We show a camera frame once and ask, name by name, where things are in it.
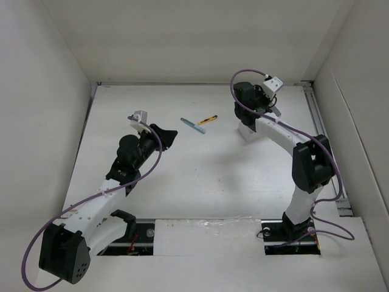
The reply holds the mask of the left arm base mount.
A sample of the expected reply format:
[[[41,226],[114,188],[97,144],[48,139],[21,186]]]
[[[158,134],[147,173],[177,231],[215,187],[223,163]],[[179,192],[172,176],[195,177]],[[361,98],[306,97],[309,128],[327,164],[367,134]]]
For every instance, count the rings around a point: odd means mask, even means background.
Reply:
[[[123,210],[111,214],[127,224],[123,237],[110,243],[98,256],[152,256],[154,249],[155,220],[140,219]]]

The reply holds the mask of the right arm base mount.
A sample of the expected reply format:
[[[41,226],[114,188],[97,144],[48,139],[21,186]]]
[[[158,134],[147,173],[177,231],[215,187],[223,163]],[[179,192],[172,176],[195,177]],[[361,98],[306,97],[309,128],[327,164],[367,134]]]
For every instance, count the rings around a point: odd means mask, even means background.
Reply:
[[[312,219],[296,228],[283,220],[261,220],[256,236],[263,240],[267,256],[320,255],[317,236],[309,234],[314,227]]]

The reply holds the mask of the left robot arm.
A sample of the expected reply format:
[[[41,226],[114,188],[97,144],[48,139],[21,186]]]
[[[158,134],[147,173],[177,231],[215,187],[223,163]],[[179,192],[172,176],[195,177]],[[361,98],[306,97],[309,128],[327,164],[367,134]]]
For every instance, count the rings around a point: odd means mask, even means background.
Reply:
[[[117,239],[135,236],[136,218],[119,209],[119,204],[140,181],[141,166],[154,153],[168,150],[176,130],[156,124],[135,123],[137,135],[119,141],[117,157],[95,198],[76,207],[76,212],[60,223],[50,223],[43,232],[39,268],[71,284],[86,274],[90,262]]]

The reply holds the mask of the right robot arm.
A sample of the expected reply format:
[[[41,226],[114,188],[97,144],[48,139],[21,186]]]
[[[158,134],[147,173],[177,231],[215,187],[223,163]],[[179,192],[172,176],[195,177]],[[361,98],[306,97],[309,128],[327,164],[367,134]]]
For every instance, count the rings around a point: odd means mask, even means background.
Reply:
[[[295,189],[291,202],[282,216],[281,232],[287,242],[308,232],[315,201],[323,187],[338,175],[329,140],[324,135],[310,136],[277,118],[274,79],[262,85],[238,82],[231,86],[235,99],[235,115],[245,126],[246,139],[264,136],[292,157],[292,180]]]

